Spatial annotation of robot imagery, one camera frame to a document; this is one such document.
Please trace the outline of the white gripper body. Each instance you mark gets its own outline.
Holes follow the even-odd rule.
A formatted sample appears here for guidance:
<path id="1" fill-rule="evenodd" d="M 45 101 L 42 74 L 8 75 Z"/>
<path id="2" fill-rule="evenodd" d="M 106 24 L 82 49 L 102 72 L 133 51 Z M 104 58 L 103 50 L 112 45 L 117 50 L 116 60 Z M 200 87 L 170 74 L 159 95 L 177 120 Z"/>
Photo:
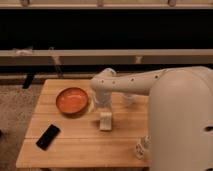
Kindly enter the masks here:
<path id="1" fill-rule="evenodd" d="M 98 107 L 111 106 L 111 92 L 96 91 L 95 103 Z"/>

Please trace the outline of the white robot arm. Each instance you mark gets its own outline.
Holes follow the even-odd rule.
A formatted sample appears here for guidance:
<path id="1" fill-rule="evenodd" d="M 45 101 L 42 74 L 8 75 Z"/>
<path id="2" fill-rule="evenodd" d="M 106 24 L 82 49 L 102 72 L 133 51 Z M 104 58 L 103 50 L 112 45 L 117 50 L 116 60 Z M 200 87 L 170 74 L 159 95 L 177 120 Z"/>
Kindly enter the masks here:
<path id="1" fill-rule="evenodd" d="M 148 101 L 150 171 L 213 171 L 213 70 L 166 68 L 119 76 L 107 68 L 91 79 L 96 102 L 113 92 Z"/>

